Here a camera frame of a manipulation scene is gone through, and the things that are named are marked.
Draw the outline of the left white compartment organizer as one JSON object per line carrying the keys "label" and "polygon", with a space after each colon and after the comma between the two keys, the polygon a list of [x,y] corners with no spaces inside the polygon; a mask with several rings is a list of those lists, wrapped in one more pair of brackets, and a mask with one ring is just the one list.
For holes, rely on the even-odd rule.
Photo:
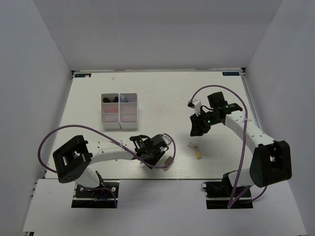
{"label": "left white compartment organizer", "polygon": [[121,128],[118,93],[103,93],[101,95],[101,123],[105,129]]}

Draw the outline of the right white compartment organizer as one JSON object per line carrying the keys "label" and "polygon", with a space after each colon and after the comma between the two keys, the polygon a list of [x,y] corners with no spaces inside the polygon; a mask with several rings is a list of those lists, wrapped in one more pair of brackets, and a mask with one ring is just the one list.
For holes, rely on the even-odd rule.
{"label": "right white compartment organizer", "polygon": [[137,93],[128,94],[129,102],[121,103],[119,96],[119,123],[122,129],[138,129],[138,97]]}

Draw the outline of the green black highlighter marker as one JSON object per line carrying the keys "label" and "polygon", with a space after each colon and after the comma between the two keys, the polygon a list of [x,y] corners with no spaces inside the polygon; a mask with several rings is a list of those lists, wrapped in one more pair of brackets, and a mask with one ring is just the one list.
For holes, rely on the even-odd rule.
{"label": "green black highlighter marker", "polygon": [[102,99],[102,102],[103,103],[118,103],[119,99],[118,99],[117,96],[115,98],[113,98],[113,99],[109,99],[108,97],[105,97],[105,98]]}

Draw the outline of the blue table label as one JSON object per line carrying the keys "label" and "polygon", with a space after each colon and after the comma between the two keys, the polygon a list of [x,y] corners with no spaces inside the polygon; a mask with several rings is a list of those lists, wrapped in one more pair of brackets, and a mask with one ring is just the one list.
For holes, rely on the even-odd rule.
{"label": "blue table label", "polygon": [[76,73],[74,74],[75,78],[89,78],[91,77],[91,73]]}
{"label": "blue table label", "polygon": [[225,71],[222,72],[223,76],[240,76],[239,72],[234,72],[234,71]]}

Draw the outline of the small yellow eraser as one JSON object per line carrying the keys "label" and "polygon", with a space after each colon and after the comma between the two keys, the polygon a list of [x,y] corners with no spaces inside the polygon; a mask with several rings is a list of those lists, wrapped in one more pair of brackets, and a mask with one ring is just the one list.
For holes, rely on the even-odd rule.
{"label": "small yellow eraser", "polygon": [[202,158],[202,154],[199,151],[195,152],[195,156],[196,156],[197,159],[201,159]]}

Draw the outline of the brown white stamp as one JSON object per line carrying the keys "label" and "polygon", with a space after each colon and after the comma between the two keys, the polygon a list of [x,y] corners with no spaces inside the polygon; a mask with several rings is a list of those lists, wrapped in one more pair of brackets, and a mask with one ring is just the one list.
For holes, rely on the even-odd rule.
{"label": "brown white stamp", "polygon": [[165,162],[163,163],[163,169],[166,170],[168,167],[173,163],[174,158],[172,156],[169,156]]}

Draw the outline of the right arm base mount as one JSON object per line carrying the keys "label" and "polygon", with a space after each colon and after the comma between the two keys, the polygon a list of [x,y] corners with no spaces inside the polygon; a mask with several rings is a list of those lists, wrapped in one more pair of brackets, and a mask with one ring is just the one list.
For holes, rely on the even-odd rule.
{"label": "right arm base mount", "polygon": [[[223,189],[221,181],[209,181],[201,184],[201,189],[206,193],[207,209],[228,209],[230,194]],[[248,190],[230,209],[252,209],[252,195]]]}

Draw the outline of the clear blue spray bottle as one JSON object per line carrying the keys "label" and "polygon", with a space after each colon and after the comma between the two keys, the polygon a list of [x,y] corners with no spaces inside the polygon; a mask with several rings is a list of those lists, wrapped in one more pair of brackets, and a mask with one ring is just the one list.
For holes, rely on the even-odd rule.
{"label": "clear blue spray bottle", "polygon": [[128,103],[129,102],[128,94],[120,93],[120,102],[121,103]]}

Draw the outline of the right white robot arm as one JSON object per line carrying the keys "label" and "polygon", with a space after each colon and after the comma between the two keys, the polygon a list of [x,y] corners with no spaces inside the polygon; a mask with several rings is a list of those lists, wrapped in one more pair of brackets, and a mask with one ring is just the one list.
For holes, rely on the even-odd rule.
{"label": "right white robot arm", "polygon": [[236,103],[229,104],[222,92],[208,96],[210,111],[202,110],[200,100],[193,99],[188,106],[194,108],[190,116],[192,128],[190,136],[202,136],[213,125],[224,124],[231,129],[252,153],[249,168],[225,174],[228,180],[222,184],[223,192],[234,196],[241,186],[259,188],[289,180],[292,177],[290,146],[286,141],[276,141],[265,134],[250,120]]}

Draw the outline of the pink correction tape dispenser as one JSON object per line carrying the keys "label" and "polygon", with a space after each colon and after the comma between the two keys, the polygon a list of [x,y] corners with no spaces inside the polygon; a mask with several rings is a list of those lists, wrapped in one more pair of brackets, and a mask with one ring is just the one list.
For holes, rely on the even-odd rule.
{"label": "pink correction tape dispenser", "polygon": [[117,103],[103,103],[101,105],[101,112],[104,114],[118,113],[119,104]]}

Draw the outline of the left blue table label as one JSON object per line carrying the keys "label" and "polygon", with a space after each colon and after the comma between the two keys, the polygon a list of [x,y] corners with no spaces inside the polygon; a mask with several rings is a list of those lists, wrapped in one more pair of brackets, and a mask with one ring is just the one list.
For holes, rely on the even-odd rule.
{"label": "left blue table label", "polygon": [[75,78],[89,78],[91,77],[91,73],[76,73],[74,74]]}

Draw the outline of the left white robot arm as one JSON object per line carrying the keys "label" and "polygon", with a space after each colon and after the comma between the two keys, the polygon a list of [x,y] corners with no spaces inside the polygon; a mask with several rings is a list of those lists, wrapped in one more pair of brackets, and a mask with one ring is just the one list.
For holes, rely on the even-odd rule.
{"label": "left white robot arm", "polygon": [[88,142],[82,135],[74,136],[53,152],[59,183],[74,181],[87,187],[93,196],[99,196],[104,190],[101,174],[90,169],[89,165],[112,160],[141,160],[153,168],[171,144],[170,138],[162,134],[152,138],[131,136],[129,140],[135,151],[127,151],[123,143]]}

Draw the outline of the right blue table label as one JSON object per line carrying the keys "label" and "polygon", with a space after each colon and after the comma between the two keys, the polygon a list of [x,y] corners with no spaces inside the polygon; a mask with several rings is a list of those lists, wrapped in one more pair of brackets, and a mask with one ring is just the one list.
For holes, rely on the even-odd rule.
{"label": "right blue table label", "polygon": [[240,76],[239,72],[234,72],[234,71],[225,71],[222,72],[223,76]]}

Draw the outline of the white compartment organizer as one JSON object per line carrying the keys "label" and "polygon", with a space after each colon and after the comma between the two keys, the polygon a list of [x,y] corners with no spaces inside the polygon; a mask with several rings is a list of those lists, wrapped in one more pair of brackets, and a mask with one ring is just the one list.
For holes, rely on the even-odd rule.
{"label": "white compartment organizer", "polygon": [[128,94],[129,102],[121,103],[119,96],[119,123],[122,129],[138,129],[138,97],[137,93]]}
{"label": "white compartment organizer", "polygon": [[118,93],[103,93],[101,95],[101,123],[105,129],[121,128]]}

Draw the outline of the white dirty eraser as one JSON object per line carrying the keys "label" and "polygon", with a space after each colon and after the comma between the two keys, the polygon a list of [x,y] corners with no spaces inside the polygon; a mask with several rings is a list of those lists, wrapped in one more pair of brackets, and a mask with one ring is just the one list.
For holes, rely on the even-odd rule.
{"label": "white dirty eraser", "polygon": [[192,143],[192,142],[189,142],[189,143],[188,143],[188,147],[190,147],[190,148],[192,148],[192,149],[194,149],[194,150],[198,150],[198,149],[199,149],[199,146],[196,145],[196,144],[194,144],[194,143]]}

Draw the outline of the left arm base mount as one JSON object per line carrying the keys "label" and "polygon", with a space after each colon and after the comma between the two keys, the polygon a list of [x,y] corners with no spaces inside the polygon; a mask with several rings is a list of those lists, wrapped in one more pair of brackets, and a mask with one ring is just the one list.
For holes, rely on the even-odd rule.
{"label": "left arm base mount", "polygon": [[119,181],[104,182],[104,186],[110,189],[115,198],[109,190],[87,190],[78,185],[75,186],[73,193],[72,208],[117,208],[119,197]]}

